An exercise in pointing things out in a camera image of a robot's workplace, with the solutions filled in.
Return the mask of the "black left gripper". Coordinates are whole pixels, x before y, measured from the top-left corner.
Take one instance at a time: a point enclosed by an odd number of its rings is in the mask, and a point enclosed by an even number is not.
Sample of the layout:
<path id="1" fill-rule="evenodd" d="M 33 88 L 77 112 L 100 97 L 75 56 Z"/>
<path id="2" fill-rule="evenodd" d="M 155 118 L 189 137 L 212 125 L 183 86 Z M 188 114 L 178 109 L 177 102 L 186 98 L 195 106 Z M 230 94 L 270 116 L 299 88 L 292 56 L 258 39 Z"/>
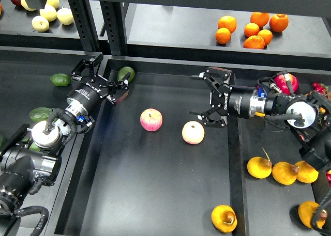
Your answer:
<path id="1" fill-rule="evenodd" d="M 80 81 L 67 98 L 66 111 L 73 115 L 89 115 L 103 100 L 109 100 L 112 105 L 118 105 L 129 93 L 128 73 L 123 81 L 108 81 L 97 76 L 102 56 L 89 60 L 81 59 L 71 72 L 71 78 Z M 88 69 L 88 77 L 82 72 Z"/>

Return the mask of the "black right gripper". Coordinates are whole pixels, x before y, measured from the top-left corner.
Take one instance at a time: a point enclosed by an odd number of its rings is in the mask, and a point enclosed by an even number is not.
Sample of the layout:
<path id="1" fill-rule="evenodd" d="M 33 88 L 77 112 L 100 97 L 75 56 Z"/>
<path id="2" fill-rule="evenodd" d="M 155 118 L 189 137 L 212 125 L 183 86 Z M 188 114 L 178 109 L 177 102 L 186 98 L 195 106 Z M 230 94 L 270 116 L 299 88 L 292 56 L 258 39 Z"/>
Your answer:
<path id="1" fill-rule="evenodd" d="M 227 116 L 250 119 L 257 111 L 254 105 L 258 92 L 253 87 L 230 85 L 233 72 L 220 67 L 208 67 L 192 80 L 204 81 L 210 88 L 210 109 L 204 112 L 189 111 L 206 127 L 225 128 Z"/>

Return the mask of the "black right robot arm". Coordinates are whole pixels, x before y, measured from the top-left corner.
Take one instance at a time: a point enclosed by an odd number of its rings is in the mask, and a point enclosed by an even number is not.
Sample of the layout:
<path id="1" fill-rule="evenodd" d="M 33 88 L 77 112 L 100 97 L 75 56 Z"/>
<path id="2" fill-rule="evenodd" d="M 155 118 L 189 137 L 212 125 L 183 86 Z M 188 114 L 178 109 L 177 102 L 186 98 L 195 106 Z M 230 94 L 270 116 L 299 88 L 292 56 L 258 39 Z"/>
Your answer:
<path id="1" fill-rule="evenodd" d="M 254 87 L 231 83 L 233 72 L 209 67 L 193 80 L 209 89 L 210 109 L 196 112 L 207 127 L 224 128 L 228 117 L 250 119 L 261 114 L 274 127 L 285 127 L 299 141 L 302 160 L 317 171 L 330 170 L 330 100 L 313 90 L 299 93 L 295 76 L 286 70 L 257 80 Z"/>

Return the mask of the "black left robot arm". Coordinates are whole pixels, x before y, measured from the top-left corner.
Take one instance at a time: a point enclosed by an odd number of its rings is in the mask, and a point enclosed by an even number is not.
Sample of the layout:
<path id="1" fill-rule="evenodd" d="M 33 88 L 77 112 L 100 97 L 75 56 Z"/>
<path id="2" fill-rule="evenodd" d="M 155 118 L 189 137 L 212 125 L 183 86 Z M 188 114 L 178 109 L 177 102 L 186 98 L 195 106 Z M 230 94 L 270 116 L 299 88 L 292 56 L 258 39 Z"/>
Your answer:
<path id="1" fill-rule="evenodd" d="M 42 206 L 22 206 L 27 195 L 42 186 L 52 186 L 59 173 L 65 146 L 77 134 L 85 134 L 94 126 L 91 112 L 103 100 L 117 105 L 129 92 L 129 71 L 115 81 L 98 74 L 103 60 L 81 59 L 71 72 L 79 83 L 67 98 L 65 109 L 53 108 L 50 115 L 35 126 L 23 124 L 1 147 L 1 235 L 15 235 L 20 219 L 39 214 L 31 235 L 41 235 L 49 218 Z"/>

